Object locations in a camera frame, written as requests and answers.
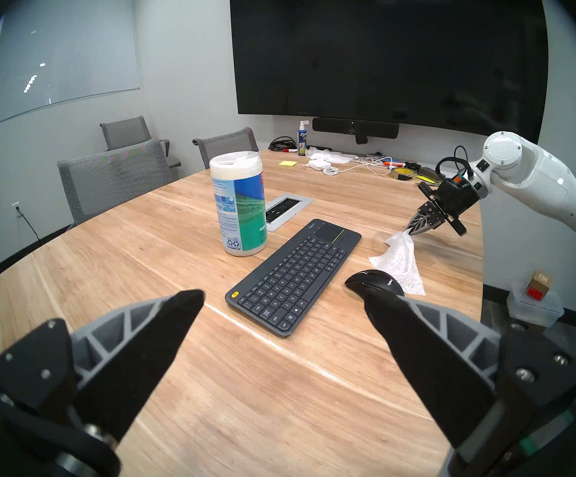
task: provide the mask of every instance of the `whiteboard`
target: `whiteboard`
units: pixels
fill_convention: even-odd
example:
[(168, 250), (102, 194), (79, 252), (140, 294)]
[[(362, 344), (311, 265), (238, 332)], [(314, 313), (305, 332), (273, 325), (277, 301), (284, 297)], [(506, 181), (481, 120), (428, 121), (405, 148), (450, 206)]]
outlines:
[(0, 18), (0, 121), (139, 87), (133, 0), (19, 0)]

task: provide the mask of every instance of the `baseboard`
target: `baseboard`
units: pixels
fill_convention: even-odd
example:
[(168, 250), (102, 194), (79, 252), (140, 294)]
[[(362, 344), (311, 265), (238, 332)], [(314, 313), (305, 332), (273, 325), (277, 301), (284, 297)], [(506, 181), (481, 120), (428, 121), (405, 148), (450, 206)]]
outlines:
[(33, 252), (35, 249), (41, 247), (46, 242), (49, 242), (52, 239), (54, 239), (55, 237), (58, 237), (61, 234), (63, 234), (63, 232), (68, 230), (68, 227), (69, 227), (69, 225), (62, 227), (61, 229), (54, 231), (45, 237), (41, 237), (38, 241), (34, 241), (32, 244), (30, 244), (29, 246), (26, 246), (21, 251), (17, 251), (15, 254), (13, 254), (9, 258), (4, 259), (2, 262), (0, 262), (0, 273), (5, 272), (8, 268), (10, 268), (12, 265), (14, 265), (21, 258), (27, 256), (28, 254)]
[[(482, 286), (482, 299), (492, 301), (499, 304), (506, 304), (508, 298), (508, 291), (493, 287), (492, 285), (484, 284)], [(564, 315), (558, 319), (560, 323), (569, 324), (576, 327), (576, 311), (564, 308)]]

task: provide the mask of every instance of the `soundbar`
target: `soundbar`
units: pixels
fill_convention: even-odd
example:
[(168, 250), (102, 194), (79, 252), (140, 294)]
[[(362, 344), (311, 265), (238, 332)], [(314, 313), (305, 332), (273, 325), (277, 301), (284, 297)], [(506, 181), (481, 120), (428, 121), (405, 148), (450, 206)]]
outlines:
[(328, 133), (354, 135), (358, 145), (367, 143), (368, 136), (379, 138), (396, 138), (398, 136), (398, 123), (362, 121), (360, 119), (314, 118), (312, 119), (312, 129)]

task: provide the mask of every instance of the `disinfecting wipes canister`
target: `disinfecting wipes canister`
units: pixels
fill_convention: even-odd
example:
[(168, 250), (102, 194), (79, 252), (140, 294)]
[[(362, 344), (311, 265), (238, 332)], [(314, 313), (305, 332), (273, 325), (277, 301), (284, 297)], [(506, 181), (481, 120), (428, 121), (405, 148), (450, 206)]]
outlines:
[(226, 252), (248, 256), (266, 245), (264, 176), (259, 152), (232, 152), (209, 163)]

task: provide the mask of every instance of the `chair armrest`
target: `chair armrest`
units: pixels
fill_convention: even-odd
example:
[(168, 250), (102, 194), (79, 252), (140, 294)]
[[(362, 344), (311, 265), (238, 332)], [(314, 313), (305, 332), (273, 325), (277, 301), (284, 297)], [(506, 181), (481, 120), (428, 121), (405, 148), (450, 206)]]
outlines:
[(169, 140), (166, 138), (163, 138), (162, 140), (158, 140), (158, 141), (165, 143), (165, 157), (168, 157), (169, 156)]

